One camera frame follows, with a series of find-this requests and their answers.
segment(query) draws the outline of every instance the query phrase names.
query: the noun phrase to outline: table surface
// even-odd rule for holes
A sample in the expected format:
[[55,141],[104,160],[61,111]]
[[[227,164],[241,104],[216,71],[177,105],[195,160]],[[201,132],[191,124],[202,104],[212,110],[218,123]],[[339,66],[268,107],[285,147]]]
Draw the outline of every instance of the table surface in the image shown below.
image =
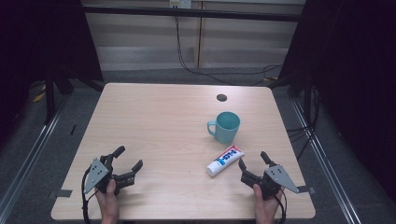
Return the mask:
[[[225,94],[221,102],[218,94]],[[262,175],[264,150],[288,171],[296,186],[304,178],[292,150],[276,101],[264,87],[109,83],[92,114],[62,189],[54,219],[83,219],[81,180],[94,158],[126,150],[113,161],[113,174],[122,175],[143,160],[133,186],[118,196],[120,219],[253,219],[253,190],[240,181],[237,161],[218,175],[205,168],[229,145],[217,142],[206,123],[222,111],[233,111],[241,125],[233,144],[240,148],[247,169]],[[288,218],[311,218],[310,195],[285,190]],[[280,208],[276,217],[280,217]],[[89,203],[91,219],[100,219],[96,198]]]

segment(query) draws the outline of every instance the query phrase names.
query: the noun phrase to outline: wire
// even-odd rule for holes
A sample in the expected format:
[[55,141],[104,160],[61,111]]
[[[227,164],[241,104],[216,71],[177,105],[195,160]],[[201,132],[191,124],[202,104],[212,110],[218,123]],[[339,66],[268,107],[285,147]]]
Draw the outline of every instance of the wire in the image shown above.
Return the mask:
[[219,78],[217,78],[217,77],[213,77],[213,76],[218,76],[218,75],[259,75],[259,74],[263,74],[262,79],[260,79],[259,81],[257,81],[257,82],[255,82],[255,83],[249,85],[249,86],[256,86],[256,85],[258,85],[258,84],[264,82],[264,80],[266,79],[266,73],[267,73],[267,72],[269,72],[269,71],[271,71],[271,70],[273,70],[273,69],[275,69],[275,68],[277,68],[277,67],[279,67],[279,66],[282,65],[282,64],[269,64],[269,65],[266,65],[266,66],[262,69],[262,71],[260,71],[260,72],[252,72],[252,73],[242,73],[242,72],[203,73],[203,72],[192,71],[192,70],[185,64],[184,59],[183,59],[183,55],[182,55],[182,52],[181,52],[180,35],[179,35],[179,28],[178,28],[178,16],[175,16],[175,22],[176,22],[176,29],[177,29],[177,55],[178,55],[178,60],[179,60],[179,62],[180,62],[180,64],[181,64],[181,66],[182,66],[186,71],[189,71],[190,73],[193,73],[193,74],[195,74],[195,75],[201,75],[201,76],[211,77],[211,78],[215,79],[216,81],[219,81],[219,82],[222,82],[222,83],[231,85],[231,86],[240,86],[240,85],[234,84],[234,83],[231,83],[231,82],[227,82],[227,81],[221,80],[221,79],[219,79]]
[[81,182],[81,195],[82,195],[82,207],[81,208],[82,208],[82,215],[84,216],[84,221],[86,224],[91,224],[90,218],[88,216],[88,201],[90,199],[88,199],[88,201],[87,201],[85,198],[85,194],[84,194],[85,179],[87,178],[87,175],[90,172],[90,170],[91,170],[91,166],[85,171],[85,174],[82,177],[82,182]]
[[276,195],[274,195],[275,200],[279,203],[280,209],[282,210],[282,218],[279,221],[279,224],[283,224],[286,221],[286,209],[283,206],[283,203],[276,197]]
[[279,86],[289,85],[290,84],[289,80],[291,80],[293,77],[296,77],[297,74],[298,73],[294,72],[294,73],[292,73],[292,74],[290,74],[290,75],[288,75],[286,77],[282,77],[282,78],[278,79],[277,81],[269,84],[267,87],[269,89],[273,90],[274,88],[279,87]]
[[283,197],[285,198],[285,214],[288,211],[288,199],[286,198],[286,194],[285,191],[283,189],[281,189]]
[[91,196],[90,196],[90,198],[88,198],[88,200],[87,200],[87,201],[89,202],[89,201],[90,201],[90,199],[91,199],[91,198],[92,198],[92,197],[93,197],[93,196],[94,196],[94,195],[95,195],[95,194],[96,194],[98,191],[99,191],[99,189],[97,189],[97,190],[96,190],[96,192],[95,192],[93,195],[91,195]]
[[294,137],[294,136],[296,136],[296,135],[300,135],[300,136],[294,138],[293,140],[290,140],[291,143],[293,143],[293,142],[299,140],[300,138],[304,137],[304,136],[306,135],[306,132],[301,131],[301,132],[299,132],[299,133],[292,134],[292,135],[289,136],[289,138],[292,138],[292,137]]
[[311,129],[308,129],[308,140],[306,140],[303,149],[301,149],[300,153],[297,156],[297,161],[300,159],[300,157],[303,155],[306,147],[308,146],[309,141],[311,141],[312,136],[314,135],[315,129],[317,128],[317,121],[318,121],[318,116],[319,116],[319,108],[320,108],[320,97],[318,97],[318,92],[315,87],[314,89],[314,107],[315,107],[315,116],[314,116],[314,121],[312,121],[312,127]]

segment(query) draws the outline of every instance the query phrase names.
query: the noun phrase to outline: electrical outlet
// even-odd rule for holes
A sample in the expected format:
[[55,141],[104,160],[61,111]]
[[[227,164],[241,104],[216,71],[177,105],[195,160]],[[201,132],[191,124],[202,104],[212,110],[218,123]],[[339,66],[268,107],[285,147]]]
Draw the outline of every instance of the electrical outlet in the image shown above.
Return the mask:
[[191,0],[180,0],[180,8],[191,8]]
[[180,0],[169,0],[170,8],[180,8]]

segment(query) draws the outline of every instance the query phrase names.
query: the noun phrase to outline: hand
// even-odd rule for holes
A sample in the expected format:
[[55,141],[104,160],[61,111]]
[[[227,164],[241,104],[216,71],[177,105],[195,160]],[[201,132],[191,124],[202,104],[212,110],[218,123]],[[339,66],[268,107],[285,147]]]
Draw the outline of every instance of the hand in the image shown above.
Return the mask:
[[116,181],[111,179],[108,182],[106,194],[98,190],[95,194],[102,214],[102,224],[116,224],[119,220],[120,207],[119,201],[114,195]]
[[[257,224],[272,224],[274,223],[274,217],[277,208],[279,207],[279,203],[275,200],[275,198],[271,198],[269,200],[262,199],[262,189],[259,185],[253,185],[254,196],[256,198],[256,205],[254,209],[254,216],[256,218]],[[280,200],[282,197],[282,191],[276,195],[276,197]]]

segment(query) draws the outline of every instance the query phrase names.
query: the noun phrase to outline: gray carpet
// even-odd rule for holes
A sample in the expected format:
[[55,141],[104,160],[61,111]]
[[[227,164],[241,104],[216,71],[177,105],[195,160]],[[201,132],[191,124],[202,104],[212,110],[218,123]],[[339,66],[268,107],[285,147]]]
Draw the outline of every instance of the gray carpet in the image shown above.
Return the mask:
[[[260,72],[262,68],[252,69],[206,69],[210,73],[230,72]],[[279,68],[267,72],[267,77],[276,77]],[[122,71],[104,72],[107,82],[135,82],[135,83],[180,83],[180,84],[208,84],[208,85],[252,85],[262,80],[263,74],[258,75],[196,75],[183,69],[152,70],[152,71]],[[266,86],[270,81],[258,83],[256,86]],[[100,97],[100,92],[73,80],[75,90],[68,98],[64,111],[40,155],[34,170],[9,217],[7,223],[63,223],[50,217],[54,199],[48,198],[50,191],[59,189],[64,182],[68,168],[76,154],[79,142],[87,128],[94,107]],[[301,124],[292,106],[291,99],[286,94],[288,87],[274,89],[279,111],[286,129],[300,128]],[[0,150],[0,192],[3,197],[13,176],[23,164],[24,158],[35,143],[43,128],[45,120],[45,99],[39,103],[32,103],[31,99],[39,88],[31,89],[31,96],[26,102],[9,140]],[[62,101],[57,92],[57,104]],[[323,145],[335,172],[343,184],[346,193],[355,205],[361,223],[396,223],[396,207],[384,191],[361,166],[339,136],[331,117],[323,106],[319,110],[316,128],[318,138]],[[299,138],[302,133],[289,132],[293,149],[298,153],[307,141],[306,136]],[[341,210],[332,188],[323,173],[317,157],[308,145],[299,160],[307,186],[315,189],[312,200],[317,210],[314,218],[308,220],[287,220],[286,223],[348,223]]]

